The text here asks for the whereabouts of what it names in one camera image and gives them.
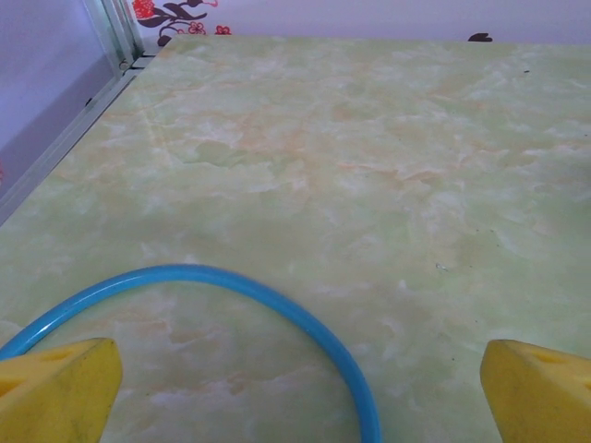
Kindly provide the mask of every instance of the marble veining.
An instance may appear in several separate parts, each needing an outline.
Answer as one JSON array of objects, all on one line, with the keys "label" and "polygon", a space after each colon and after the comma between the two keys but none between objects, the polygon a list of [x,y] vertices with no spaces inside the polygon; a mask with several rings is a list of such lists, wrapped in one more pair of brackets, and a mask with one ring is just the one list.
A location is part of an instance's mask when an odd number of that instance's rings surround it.
[{"label": "marble veining", "polygon": [[[591,356],[589,47],[178,38],[0,228],[0,342],[168,262],[244,273],[333,329],[384,441],[499,442],[512,338]],[[133,291],[39,348],[113,337],[110,442],[356,442],[327,358],[240,296]]]}]

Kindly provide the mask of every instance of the marble floor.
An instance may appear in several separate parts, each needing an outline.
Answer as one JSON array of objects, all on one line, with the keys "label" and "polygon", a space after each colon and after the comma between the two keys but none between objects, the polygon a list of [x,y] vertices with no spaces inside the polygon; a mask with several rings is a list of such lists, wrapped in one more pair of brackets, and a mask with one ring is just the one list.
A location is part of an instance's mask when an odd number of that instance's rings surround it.
[{"label": "marble floor", "polygon": [[[0,342],[169,262],[324,321],[385,442],[499,442],[478,369],[511,338],[591,356],[591,47],[179,38],[0,227]],[[38,348],[112,337],[103,443],[358,441],[307,336],[226,291],[109,300]]]}]

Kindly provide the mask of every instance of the blue plastic hose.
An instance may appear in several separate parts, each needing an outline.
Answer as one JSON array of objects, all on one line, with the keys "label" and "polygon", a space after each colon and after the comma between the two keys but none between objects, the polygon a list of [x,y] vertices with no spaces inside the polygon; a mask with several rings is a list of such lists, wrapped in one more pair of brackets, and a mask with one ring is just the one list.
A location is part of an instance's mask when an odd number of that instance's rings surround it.
[{"label": "blue plastic hose", "polygon": [[26,353],[87,307],[123,291],[165,281],[196,281],[221,286],[253,298],[291,320],[316,341],[341,372],[355,402],[362,443],[381,443],[380,418],[371,390],[353,356],[339,339],[306,309],[273,289],[228,270],[202,265],[163,265],[117,275],[80,291],[34,320],[0,348],[0,361]]}]

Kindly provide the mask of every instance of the hole in yellow foam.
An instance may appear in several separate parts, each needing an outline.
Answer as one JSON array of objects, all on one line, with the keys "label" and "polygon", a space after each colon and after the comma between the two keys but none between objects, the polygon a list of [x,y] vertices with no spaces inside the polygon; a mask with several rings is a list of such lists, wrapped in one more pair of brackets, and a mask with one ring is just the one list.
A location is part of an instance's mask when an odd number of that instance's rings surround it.
[{"label": "hole in yellow foam", "polygon": [[25,380],[2,380],[0,379],[0,397],[7,395],[12,389],[16,388]]},{"label": "hole in yellow foam", "polygon": [[57,362],[59,360],[64,360],[65,358],[69,357],[72,354],[70,351],[54,351],[52,353],[47,353],[43,357],[41,357],[42,362]]},{"label": "hole in yellow foam", "polygon": [[551,355],[549,353],[532,353],[536,359],[542,363],[566,363],[563,358]]}]

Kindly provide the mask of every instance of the red flower decal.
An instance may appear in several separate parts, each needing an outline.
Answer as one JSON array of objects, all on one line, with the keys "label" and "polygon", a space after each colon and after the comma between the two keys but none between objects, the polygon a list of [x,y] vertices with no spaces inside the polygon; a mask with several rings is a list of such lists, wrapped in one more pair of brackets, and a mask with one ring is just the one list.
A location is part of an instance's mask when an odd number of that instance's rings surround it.
[{"label": "red flower decal", "polygon": [[216,26],[215,27],[215,35],[232,35],[229,26]]},{"label": "red flower decal", "polygon": [[154,15],[152,0],[133,0],[132,5],[138,19],[150,18]]},{"label": "red flower decal", "polygon": [[191,24],[188,27],[188,33],[189,34],[205,35],[207,32],[205,32],[205,28],[203,27],[203,23],[198,22],[198,21],[191,21]]}]

